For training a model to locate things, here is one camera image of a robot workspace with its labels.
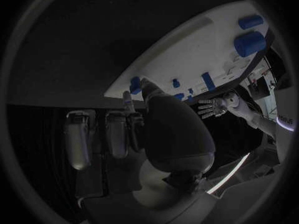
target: blue object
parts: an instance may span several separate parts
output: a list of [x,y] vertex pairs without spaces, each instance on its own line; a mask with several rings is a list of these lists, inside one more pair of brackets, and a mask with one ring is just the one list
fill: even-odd
[[264,36],[258,31],[237,37],[234,45],[238,54],[242,57],[264,50],[267,47]]
[[188,101],[193,101],[193,97],[192,96],[188,96]]
[[140,78],[138,76],[135,76],[131,79],[131,85],[130,85],[130,92],[133,95],[138,94],[141,91],[141,85],[140,85]]
[[263,24],[264,20],[259,15],[248,16],[239,20],[239,26],[245,30],[250,27],[254,27],[260,24]]
[[180,87],[180,83],[177,79],[172,80],[172,85],[173,85],[174,88],[179,88]]
[[179,99],[180,101],[185,97],[184,93],[175,94],[174,97]]
[[210,74],[208,72],[206,73],[203,73],[201,75],[201,77],[203,78],[207,88],[209,91],[212,91],[215,89],[215,85],[214,85],[214,82],[212,81],[212,78],[210,77]]

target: small blue block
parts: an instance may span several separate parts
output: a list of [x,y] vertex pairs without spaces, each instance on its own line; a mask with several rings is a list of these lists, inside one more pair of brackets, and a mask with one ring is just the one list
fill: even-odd
[[193,101],[193,97],[192,96],[188,96],[188,101]]
[[264,20],[259,15],[248,16],[239,20],[239,26],[245,30],[260,24],[263,24]]
[[141,91],[140,78],[136,76],[131,79],[130,92],[131,94],[136,95],[140,91]]
[[267,47],[264,36],[258,31],[239,36],[234,41],[235,49],[242,57],[247,57]]
[[174,97],[179,99],[180,101],[185,97],[184,93],[175,94]]
[[210,74],[208,72],[203,73],[201,75],[201,77],[203,78],[203,80],[204,80],[204,82],[205,82],[205,84],[206,84],[209,91],[212,91],[216,88],[215,85],[214,85],[214,82],[212,81],[212,78],[210,77]]
[[174,88],[179,88],[180,87],[180,83],[177,79],[172,80],[172,85],[173,85]]

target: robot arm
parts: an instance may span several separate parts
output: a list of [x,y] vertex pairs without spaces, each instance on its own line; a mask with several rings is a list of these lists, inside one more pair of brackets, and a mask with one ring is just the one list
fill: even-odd
[[198,103],[206,104],[198,107],[200,110],[198,114],[203,114],[202,119],[212,115],[215,115],[216,117],[221,116],[226,113],[226,111],[229,111],[235,116],[245,119],[247,124],[252,128],[258,128],[262,132],[276,139],[276,123],[249,109],[246,102],[234,92],[230,92],[223,98],[203,100]]

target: glowing light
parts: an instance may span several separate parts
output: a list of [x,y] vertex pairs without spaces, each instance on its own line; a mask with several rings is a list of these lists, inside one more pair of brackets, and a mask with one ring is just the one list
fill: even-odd
[[245,162],[245,160],[248,158],[250,153],[246,154],[240,162],[236,165],[236,167],[228,174],[226,175],[219,183],[217,183],[214,187],[212,187],[209,191],[207,191],[208,194],[214,193],[217,189],[219,189],[223,184],[225,184],[242,166],[242,164]]
[[278,117],[276,117],[276,122],[279,124],[280,127],[284,128],[284,129],[287,129],[288,131],[292,131],[292,132],[294,131],[293,128],[291,128],[291,127],[289,127],[289,126],[283,124],[283,123],[278,119]]

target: white light strip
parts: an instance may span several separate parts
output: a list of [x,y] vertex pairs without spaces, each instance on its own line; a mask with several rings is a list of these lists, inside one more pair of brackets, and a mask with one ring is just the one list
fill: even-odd
[[294,129],[291,127],[286,126],[285,124],[281,123],[281,121],[276,117],[276,122],[279,124],[280,127],[287,129],[288,131],[294,132]]
[[225,184],[230,178],[231,176],[233,176],[235,174],[235,172],[238,171],[238,169],[242,166],[242,164],[245,162],[245,160],[247,159],[247,157],[249,156],[250,153],[246,154],[241,161],[236,165],[236,167],[228,174],[224,177],[224,179],[222,179],[219,183],[217,183],[214,187],[212,187],[209,191],[207,191],[208,194],[212,194],[213,192],[215,192],[218,188],[220,188],[223,184]]

